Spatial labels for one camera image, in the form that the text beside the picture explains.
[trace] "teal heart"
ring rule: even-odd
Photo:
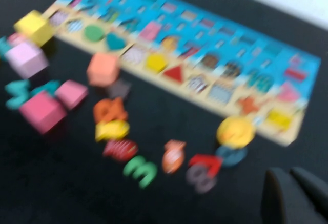
[[[127,45],[127,42],[123,38],[118,37],[114,33],[106,35],[106,43],[108,48],[113,51],[123,49]]]

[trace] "toy piece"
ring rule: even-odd
[[[156,22],[150,22],[147,24],[147,26],[142,30],[139,37],[148,40],[153,41],[156,39],[159,31],[161,29],[161,25]]]
[[[255,98],[252,96],[240,98],[238,99],[237,103],[241,106],[241,115],[256,113],[260,110],[260,107],[255,105]]]
[[[144,176],[139,185],[141,188],[145,188],[154,180],[157,174],[157,167],[152,162],[146,162],[142,156],[136,156],[126,164],[123,169],[123,175],[129,176],[133,171],[132,176],[134,179]]]
[[[53,28],[49,22],[36,10],[31,11],[20,19],[14,25],[14,28],[17,33],[24,35],[39,47],[43,46],[54,35]]]
[[[42,91],[24,103],[19,111],[41,134],[45,134],[60,122],[66,112],[58,101]]]
[[[107,53],[94,54],[87,69],[89,83],[100,87],[114,83],[118,73],[118,57]]]
[[[299,82],[304,81],[308,76],[307,73],[290,68],[286,69],[283,75],[298,80]]]
[[[121,79],[118,79],[109,87],[107,87],[107,93],[110,98],[121,97],[122,99],[125,99],[128,96],[130,89],[131,89],[131,84]]]
[[[265,122],[281,129],[282,131],[286,131],[288,128],[291,127],[291,124],[293,122],[293,116],[290,114],[286,114],[281,110],[272,109],[269,111]]]
[[[96,125],[96,141],[124,138],[129,131],[130,125],[123,120],[113,120],[109,123],[100,122]]]
[[[106,35],[106,43],[108,49],[111,51],[123,49],[127,45],[127,42],[123,38],[118,37],[114,33]]]
[[[211,155],[194,155],[193,158],[190,159],[188,165],[192,166],[195,164],[202,164],[208,167],[208,176],[214,178],[218,172],[220,171],[222,165],[222,159],[217,156]]]
[[[123,140],[114,140],[111,139],[107,142],[103,156],[111,156],[117,161],[128,161],[134,157],[138,152],[138,145],[136,142],[123,139]]]
[[[20,33],[14,33],[10,35],[8,38],[8,42],[12,46],[18,46],[19,44],[23,43],[26,40],[27,40],[26,37]]]
[[[141,64],[147,56],[147,51],[137,45],[131,46],[120,58],[132,65]]]
[[[34,96],[36,94],[38,94],[41,91],[47,91],[48,94],[50,94],[51,96],[55,96],[55,92],[58,89],[58,87],[60,86],[60,82],[57,80],[51,80],[48,83],[44,84],[43,86],[34,88],[31,91],[31,95]]]
[[[207,193],[216,185],[216,178],[208,176],[207,168],[202,164],[190,167],[186,174],[187,182],[195,185],[195,190],[199,194]]]
[[[6,61],[5,54],[12,48],[12,46],[7,42],[6,37],[0,38],[0,57]]]
[[[88,95],[88,88],[80,83],[68,80],[57,89],[55,95],[71,110]]]
[[[300,98],[300,93],[290,82],[284,82],[280,86],[280,92],[278,93],[277,98],[280,101],[292,103]]]
[[[17,80],[5,86],[5,90],[13,96],[6,102],[6,107],[11,110],[19,109],[28,99],[28,88],[30,82],[28,80]]]
[[[170,78],[170,79],[172,79],[172,80],[175,80],[179,84],[182,84],[183,81],[184,81],[182,69],[183,69],[183,66],[179,65],[179,66],[176,66],[172,69],[166,70],[165,72],[163,72],[163,75]]]
[[[177,171],[185,160],[185,152],[183,151],[186,142],[178,140],[170,140],[166,143],[166,152],[163,156],[162,167],[166,173],[174,173]]]
[[[93,108],[93,115],[96,123],[108,123],[112,120],[127,120],[128,113],[124,110],[123,100],[117,97],[113,100],[104,98]]]
[[[219,144],[231,149],[247,146],[255,136],[255,127],[245,117],[230,116],[217,129],[216,137]]]
[[[215,155],[223,159],[223,167],[232,167],[240,163],[247,156],[247,148],[233,150],[226,146],[220,146]]]
[[[48,66],[42,50],[30,42],[23,42],[6,53],[10,66],[24,79]]]
[[[167,65],[168,61],[165,56],[160,53],[152,53],[146,59],[146,68],[157,74],[164,70]]]
[[[97,25],[88,25],[84,29],[85,37],[91,42],[101,41],[105,35],[103,29]]]

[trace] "yellow cube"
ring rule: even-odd
[[[15,23],[14,29],[17,33],[23,34],[30,41],[40,47],[54,35],[53,28],[49,24],[48,20],[43,18],[42,15],[36,10],[32,10],[17,23]]]

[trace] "light pink cube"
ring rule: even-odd
[[[42,50],[28,41],[9,50],[5,57],[11,67],[22,78],[28,79],[48,66],[46,56]]]
[[[147,24],[147,26],[145,26],[139,36],[145,40],[153,41],[158,35],[160,29],[160,24],[156,22],[150,22]]]
[[[41,91],[24,103],[19,111],[41,134],[45,134],[66,116],[60,103],[46,91]]]
[[[117,80],[119,74],[118,57],[98,52],[93,55],[87,69],[89,84],[107,87]]]
[[[55,94],[71,110],[88,95],[88,88],[80,83],[68,80],[56,90]]]

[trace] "wooden puzzle board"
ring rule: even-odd
[[[59,39],[91,54],[116,54],[122,69],[215,114],[245,115],[283,146],[299,133],[320,65],[315,56],[179,0],[57,0],[44,16]],[[140,36],[149,22],[161,25],[151,42]],[[109,51],[105,39],[87,40],[88,25],[127,45]],[[169,62],[159,74],[145,67],[153,52]],[[164,74],[175,67],[182,83]]]

